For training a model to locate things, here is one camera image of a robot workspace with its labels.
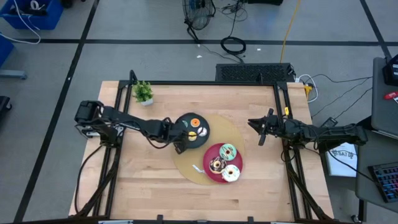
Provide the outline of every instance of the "electric fan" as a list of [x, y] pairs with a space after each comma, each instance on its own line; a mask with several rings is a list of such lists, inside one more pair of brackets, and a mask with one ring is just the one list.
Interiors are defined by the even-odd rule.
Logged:
[[216, 6], [213, 0], [182, 0], [182, 8], [184, 23], [188, 25], [187, 32], [198, 42], [195, 30], [202, 30], [209, 24], [210, 18], [216, 13]]

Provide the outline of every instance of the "black plate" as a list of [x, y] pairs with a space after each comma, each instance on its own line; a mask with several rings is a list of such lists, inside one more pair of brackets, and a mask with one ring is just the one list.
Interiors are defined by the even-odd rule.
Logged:
[[[191, 126], [191, 120], [193, 118], [199, 119], [199, 121], [200, 121], [199, 127], [194, 128], [194, 127]], [[210, 135], [210, 126], [209, 126], [209, 123], [207, 123], [207, 121], [206, 121], [206, 119], [204, 117], [200, 116], [199, 114], [195, 114], [195, 113], [186, 113], [186, 114], [182, 115], [181, 117], [179, 117], [175, 121], [175, 124], [179, 124], [179, 125], [182, 124], [182, 126], [185, 127], [183, 121], [186, 121], [188, 123], [188, 127], [186, 128], [188, 133], [190, 131], [194, 131], [195, 133], [198, 133], [198, 129], [200, 127], [204, 127], [204, 128], [207, 129], [207, 135], [206, 136], [201, 137], [201, 136], [198, 135], [196, 140], [194, 140], [194, 141], [189, 141], [188, 140], [187, 141], [187, 149], [198, 148], [198, 147], [202, 146], [204, 143], [206, 143], [206, 141], [207, 141], [207, 139], [209, 138], [209, 135]]]

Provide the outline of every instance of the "yellow cable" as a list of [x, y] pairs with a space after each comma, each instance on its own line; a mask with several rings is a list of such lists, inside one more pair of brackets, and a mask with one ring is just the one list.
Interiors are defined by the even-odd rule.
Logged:
[[284, 44], [282, 45], [282, 53], [280, 54], [279, 63], [282, 63], [282, 59], [284, 58], [286, 39], [289, 36], [289, 32], [290, 32], [290, 29], [292, 28], [292, 24], [293, 24], [294, 18], [296, 17], [296, 12], [299, 9], [300, 3], [301, 3], [301, 0], [297, 0], [297, 5], [296, 5], [296, 8], [294, 9], [294, 13], [293, 13], [292, 19], [290, 20], [289, 28], [287, 29], [287, 32], [286, 32], [286, 35], [285, 35]]

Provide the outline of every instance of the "blue bin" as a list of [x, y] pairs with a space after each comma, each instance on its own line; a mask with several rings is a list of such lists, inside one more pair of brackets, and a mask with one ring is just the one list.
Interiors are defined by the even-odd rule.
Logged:
[[13, 44], [0, 36], [0, 67], [14, 48]]
[[[32, 28], [34, 26], [40, 30], [52, 30], [57, 26], [58, 21], [61, 18], [63, 7], [59, 0], [36, 0], [39, 5], [45, 4], [47, 6], [46, 16], [31, 16], [28, 20], [28, 16], [21, 15], [22, 19]], [[30, 7], [30, 0], [16, 0], [18, 8], [23, 10], [24, 8]], [[12, 6], [14, 5], [14, 0], [7, 0], [5, 5], [0, 11], [0, 17], [3, 17], [13, 28], [15, 29], [28, 29], [25, 24], [21, 21], [19, 16], [9, 14]]]

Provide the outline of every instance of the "red object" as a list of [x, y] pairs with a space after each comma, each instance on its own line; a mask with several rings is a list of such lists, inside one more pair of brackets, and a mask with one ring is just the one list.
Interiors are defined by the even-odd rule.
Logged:
[[[214, 144], [212, 146], [210, 146], [209, 149], [207, 149], [207, 151], [205, 152], [205, 155], [203, 156], [203, 169], [205, 170], [206, 174], [208, 177], [210, 177], [212, 180], [214, 180], [215, 182], [218, 183], [228, 183], [227, 181], [225, 181], [223, 179], [223, 176], [221, 174], [214, 174], [210, 171], [210, 161], [212, 159], [214, 159], [217, 156], [220, 156], [220, 147], [225, 144], [225, 143], [217, 143]], [[243, 160], [242, 160], [242, 156], [239, 153], [239, 149], [237, 150], [237, 155], [235, 157], [235, 159], [233, 159], [232, 161], [226, 161], [226, 165], [236, 165], [236, 167], [241, 171], [242, 174], [242, 169], [243, 169]]]
[[397, 96], [398, 96], [398, 91], [393, 91], [393, 92], [391, 92], [391, 93], [386, 94], [386, 95], [384, 96], [384, 99], [385, 99], [385, 100], [391, 100], [391, 99], [394, 99], [394, 98], [397, 97]]

